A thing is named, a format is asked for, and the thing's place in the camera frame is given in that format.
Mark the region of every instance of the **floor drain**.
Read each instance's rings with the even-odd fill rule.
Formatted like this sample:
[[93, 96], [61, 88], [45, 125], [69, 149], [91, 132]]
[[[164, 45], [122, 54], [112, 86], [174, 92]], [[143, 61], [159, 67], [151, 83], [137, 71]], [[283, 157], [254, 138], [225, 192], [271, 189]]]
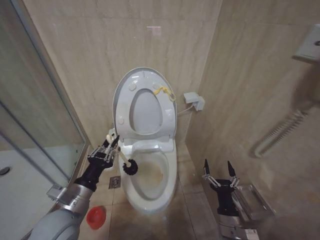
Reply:
[[10, 172], [10, 170], [11, 170], [11, 167], [9, 167], [9, 166], [6, 166], [6, 167], [0, 169], [0, 177], [8, 174]]
[[110, 177], [109, 189], [120, 188], [120, 186], [121, 186], [121, 177], [120, 176]]

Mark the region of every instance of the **white toilet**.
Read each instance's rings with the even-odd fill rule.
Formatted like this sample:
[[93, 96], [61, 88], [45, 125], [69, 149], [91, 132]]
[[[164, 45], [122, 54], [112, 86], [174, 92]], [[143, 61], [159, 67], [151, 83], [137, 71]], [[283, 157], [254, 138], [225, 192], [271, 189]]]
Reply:
[[119, 157], [121, 184], [131, 205], [145, 214], [168, 206], [177, 180], [177, 105], [164, 91], [153, 93], [160, 87], [173, 92], [158, 71], [138, 67], [122, 78], [113, 98], [113, 123], [120, 136], [119, 146], [138, 165], [138, 172], [129, 176]]

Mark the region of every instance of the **gray robot arm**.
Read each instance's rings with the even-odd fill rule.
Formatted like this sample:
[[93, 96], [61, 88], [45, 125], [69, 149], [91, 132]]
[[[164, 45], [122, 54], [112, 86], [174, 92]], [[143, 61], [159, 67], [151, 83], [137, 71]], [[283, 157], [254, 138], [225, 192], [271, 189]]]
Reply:
[[104, 169], [114, 163], [119, 136], [109, 144], [104, 141], [89, 156], [89, 166], [83, 175], [69, 187], [53, 185], [47, 195], [57, 202], [60, 209], [48, 213], [33, 228], [29, 240], [77, 240], [80, 224], [97, 189]]

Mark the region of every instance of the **toilet seat cover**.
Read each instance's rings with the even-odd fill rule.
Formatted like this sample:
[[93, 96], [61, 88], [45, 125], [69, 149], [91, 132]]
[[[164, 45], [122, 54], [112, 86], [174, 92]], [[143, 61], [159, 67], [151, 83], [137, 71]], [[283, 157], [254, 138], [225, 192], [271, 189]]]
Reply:
[[172, 92], [167, 80], [152, 68], [135, 68], [122, 78], [113, 98], [113, 123], [120, 140], [174, 137], [176, 102], [163, 91], [154, 95], [160, 87]]

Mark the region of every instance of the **wall outlet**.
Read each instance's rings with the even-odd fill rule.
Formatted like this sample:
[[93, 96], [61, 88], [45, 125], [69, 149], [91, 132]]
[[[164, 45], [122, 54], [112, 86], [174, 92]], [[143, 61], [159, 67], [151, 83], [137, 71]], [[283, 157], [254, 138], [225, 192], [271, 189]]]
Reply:
[[197, 111], [204, 109], [205, 100], [202, 96], [199, 96], [196, 92], [187, 92], [183, 95], [186, 104], [193, 104], [195, 110]]
[[320, 24], [313, 26], [294, 56], [309, 61], [320, 61]]

